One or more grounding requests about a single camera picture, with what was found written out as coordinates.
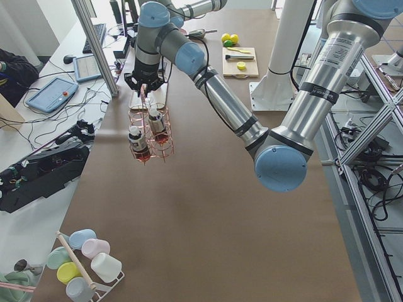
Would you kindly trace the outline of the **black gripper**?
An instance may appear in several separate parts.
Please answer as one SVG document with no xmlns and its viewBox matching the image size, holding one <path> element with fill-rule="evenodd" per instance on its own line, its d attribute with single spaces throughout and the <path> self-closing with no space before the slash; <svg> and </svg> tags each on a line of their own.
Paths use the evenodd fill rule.
<svg viewBox="0 0 403 302">
<path fill-rule="evenodd" d="M 123 78 L 128 87 L 137 92 L 137 96 L 140 96 L 140 90 L 145 85 L 144 94 L 148 95 L 151 91 L 158 90 L 163 84 L 164 80 L 158 76 L 157 72 L 140 72 L 124 73 Z"/>
</svg>

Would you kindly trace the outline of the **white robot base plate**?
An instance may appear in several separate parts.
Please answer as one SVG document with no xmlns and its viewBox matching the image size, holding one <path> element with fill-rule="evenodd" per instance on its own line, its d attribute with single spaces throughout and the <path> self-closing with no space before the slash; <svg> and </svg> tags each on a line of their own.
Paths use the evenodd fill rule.
<svg viewBox="0 0 403 302">
<path fill-rule="evenodd" d="M 257 111 L 287 111 L 293 102 L 294 88 L 287 82 L 250 82 L 251 109 Z"/>
</svg>

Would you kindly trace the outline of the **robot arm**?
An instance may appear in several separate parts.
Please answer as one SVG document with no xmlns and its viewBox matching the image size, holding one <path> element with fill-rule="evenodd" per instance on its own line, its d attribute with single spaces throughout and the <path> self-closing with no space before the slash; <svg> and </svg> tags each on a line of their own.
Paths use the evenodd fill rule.
<svg viewBox="0 0 403 302">
<path fill-rule="evenodd" d="M 219 11 L 225 7 L 227 0 L 205 0 L 176 7 L 172 1 L 161 2 L 170 13 L 170 22 L 181 28 L 185 21 L 199 18 L 207 13 Z"/>
<path fill-rule="evenodd" d="M 181 33 L 187 20 L 218 11 L 225 1 L 198 1 L 182 8 L 171 1 L 141 1 L 135 65 L 124 75 L 139 93 L 158 89 L 161 59 L 187 74 L 224 123 L 241 138 L 254 160 L 260 183 L 287 192 L 305 179 L 313 139 L 364 51 L 376 45 L 401 1 L 327 1 L 319 54 L 294 91 L 292 73 L 298 46 L 315 8 L 314 1 L 286 1 L 267 74 L 251 87 L 251 109 L 210 66 L 204 51 Z"/>
</svg>

